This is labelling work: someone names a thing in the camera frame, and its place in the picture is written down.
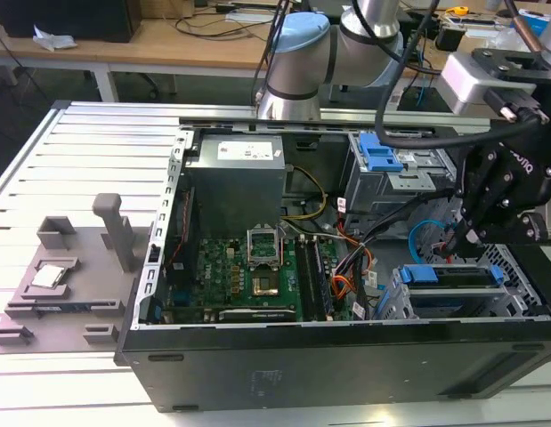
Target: metal bracket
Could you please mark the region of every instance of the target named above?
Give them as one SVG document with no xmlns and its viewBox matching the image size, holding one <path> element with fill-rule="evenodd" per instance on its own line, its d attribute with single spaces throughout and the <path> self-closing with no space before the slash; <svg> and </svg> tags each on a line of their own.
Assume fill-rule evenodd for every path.
<svg viewBox="0 0 551 427">
<path fill-rule="evenodd" d="M 430 176 L 423 171 L 388 172 L 392 189 L 398 191 L 435 191 Z"/>
</svg>

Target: metal workbench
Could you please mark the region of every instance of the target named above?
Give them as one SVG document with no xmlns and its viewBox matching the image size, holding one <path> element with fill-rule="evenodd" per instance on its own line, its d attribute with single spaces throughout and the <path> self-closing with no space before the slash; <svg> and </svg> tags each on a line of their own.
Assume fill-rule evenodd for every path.
<svg viewBox="0 0 551 427">
<path fill-rule="evenodd" d="M 0 312 L 36 251 L 36 229 L 46 214 L 68 216 L 78 227 L 101 226 L 88 212 L 93 198 L 117 192 L 123 198 L 121 212 L 132 225 L 149 226 L 178 117 L 252 114 L 246 107 L 164 104 L 58 102 L 56 107 L 0 179 Z M 362 111 L 329 110 L 323 116 L 373 120 L 371 112 Z M 463 133 L 479 132 L 488 124 L 401 112 L 388 120 L 456 125 Z M 116 367 L 112 357 L 0 356 L 0 425 L 551 425 L 551 363 L 488 400 L 163 415 L 131 369 Z"/>
</svg>

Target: yellow wire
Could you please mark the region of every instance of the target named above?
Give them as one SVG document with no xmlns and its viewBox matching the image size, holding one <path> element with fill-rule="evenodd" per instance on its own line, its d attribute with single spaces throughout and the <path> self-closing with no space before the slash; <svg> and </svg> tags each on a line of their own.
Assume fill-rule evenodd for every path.
<svg viewBox="0 0 551 427">
<path fill-rule="evenodd" d="M 293 166 L 293 169 L 298 169 L 299 171 L 301 171 L 302 173 L 307 175 L 314 182 L 314 184 L 319 188 L 320 194 L 322 196 L 322 204 L 320 205 L 320 208 L 316 212 L 308 213 L 308 214 L 305 214 L 305 215 L 281 216 L 281 219 L 283 219 L 283 220 L 310 220 L 311 218 L 314 218 L 314 217 L 320 215 L 325 210 L 325 208 L 327 207 L 327 193 L 325 193 L 325 190 L 322 188 L 322 186 L 319 184 L 319 182 L 315 179 L 315 177 L 312 176 L 310 173 L 308 173 L 306 170 L 304 170 L 302 167 Z"/>
</svg>

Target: white table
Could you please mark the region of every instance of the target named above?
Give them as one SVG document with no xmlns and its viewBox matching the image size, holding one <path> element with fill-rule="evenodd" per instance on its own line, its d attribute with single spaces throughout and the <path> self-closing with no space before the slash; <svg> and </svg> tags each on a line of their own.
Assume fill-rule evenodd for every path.
<svg viewBox="0 0 551 427">
<path fill-rule="evenodd" d="M 114 191 L 133 225 L 148 226 L 180 116 L 218 109 L 250 117 L 246 107 L 74 102 L 52 109 L 0 179 L 0 312 L 19 283 L 45 214 L 78 227 L 101 225 L 94 196 Z M 371 112 L 323 111 L 324 117 L 373 120 Z M 388 121 L 427 120 L 479 132 L 487 122 L 442 114 L 390 113 Z M 551 426 L 551 363 L 498 396 L 467 402 L 159 414 L 131 369 L 111 353 L 0 356 L 0 426 L 353 425 Z"/>
</svg>

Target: black computer case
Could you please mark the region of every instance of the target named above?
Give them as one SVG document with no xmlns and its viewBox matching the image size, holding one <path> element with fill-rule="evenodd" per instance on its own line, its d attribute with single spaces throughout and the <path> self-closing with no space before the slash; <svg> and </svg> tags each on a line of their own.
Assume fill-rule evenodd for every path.
<svg viewBox="0 0 551 427">
<path fill-rule="evenodd" d="M 127 43 L 141 25 L 140 0 L 0 0 L 10 37 L 32 37 L 34 26 L 75 39 Z"/>
</svg>

